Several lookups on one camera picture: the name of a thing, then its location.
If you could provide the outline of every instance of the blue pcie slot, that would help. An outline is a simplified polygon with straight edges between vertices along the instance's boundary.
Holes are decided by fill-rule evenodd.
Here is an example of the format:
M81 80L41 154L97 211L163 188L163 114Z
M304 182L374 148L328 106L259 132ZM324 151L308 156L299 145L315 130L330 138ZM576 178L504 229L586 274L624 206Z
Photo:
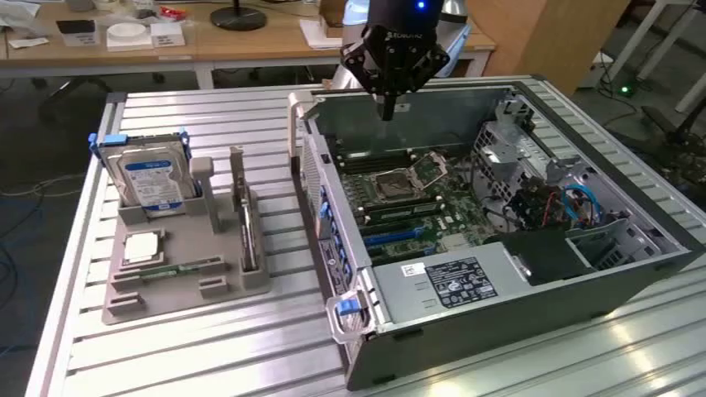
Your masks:
M419 238L423 234L423 226L415 227L407 232L386 234L383 236L371 236L363 239L366 246L376 246L388 242L400 242L412 238Z

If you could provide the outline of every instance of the robotic arm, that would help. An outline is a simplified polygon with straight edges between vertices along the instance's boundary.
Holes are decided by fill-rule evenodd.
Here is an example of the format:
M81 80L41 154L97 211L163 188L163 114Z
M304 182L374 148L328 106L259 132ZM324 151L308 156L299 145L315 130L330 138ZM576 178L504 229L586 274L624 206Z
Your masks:
M398 97L407 91L418 91L451 61L438 44L440 19L442 24L460 24L464 28L463 40L450 43L458 49L470 31L462 3L371 0L360 37L340 49L340 63L366 91L375 95L379 116L386 121L392 119Z

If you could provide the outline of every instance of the motherboard chip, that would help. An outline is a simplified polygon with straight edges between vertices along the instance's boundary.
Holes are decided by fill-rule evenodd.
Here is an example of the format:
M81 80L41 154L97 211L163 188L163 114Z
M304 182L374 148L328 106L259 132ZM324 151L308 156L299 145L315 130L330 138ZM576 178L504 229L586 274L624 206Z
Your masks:
M404 172L391 172L378 175L375 178L379 192L386 199L406 199L414 196L415 191L407 174Z

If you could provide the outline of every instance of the floor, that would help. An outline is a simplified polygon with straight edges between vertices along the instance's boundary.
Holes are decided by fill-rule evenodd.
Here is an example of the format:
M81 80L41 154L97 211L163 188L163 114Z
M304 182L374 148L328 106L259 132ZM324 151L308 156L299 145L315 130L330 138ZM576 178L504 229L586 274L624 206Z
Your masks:
M635 26L631 23L611 35L604 47L610 55L618 54ZM634 67L640 62L656 41L658 36L648 35L628 66ZM681 122L683 115L672 111L674 105L705 70L706 60L674 47L647 82L648 91L640 89L630 98L630 103L636 107L652 105L664 111L674 122ZM317 81L321 77L330 77L331 73L330 68L313 68ZM632 69L627 67L614 82L615 86L628 81L631 75ZM196 89L196 80L189 73L173 72L164 76L164 84L155 83L149 74L107 76L105 82L115 91L123 92ZM221 87L308 82L303 68L261 69L257 76L251 74L251 70L217 72L216 78ZM44 125L37 122L36 107L51 90L64 82L64 79L49 79L48 88L36 89L27 79L19 79L9 90L1 93L9 81L0 81L0 109L3 115L7 115L0 119L3 190L31 188L29 182L79 174L85 169L89 158L85 138L99 125L104 94L93 86L81 87L55 109L55 124ZM598 122L630 111L626 105L603 98L594 90L580 90L572 99ZM639 114L620 119L611 124L611 128L638 139L651 133L650 127L640 122ZM706 114L698 121L697 129L706 132ZM71 179L53 185L48 192L67 192L79 187L80 179ZM0 311L0 353L5 347L16 346L0 356L3 397L23 395L25 389L77 198L77 194L45 198L40 211L3 239L20 269L16 296ZM36 200L33 194L19 198L0 197L0 232L28 213ZM8 289L7 283L0 285L0 302Z

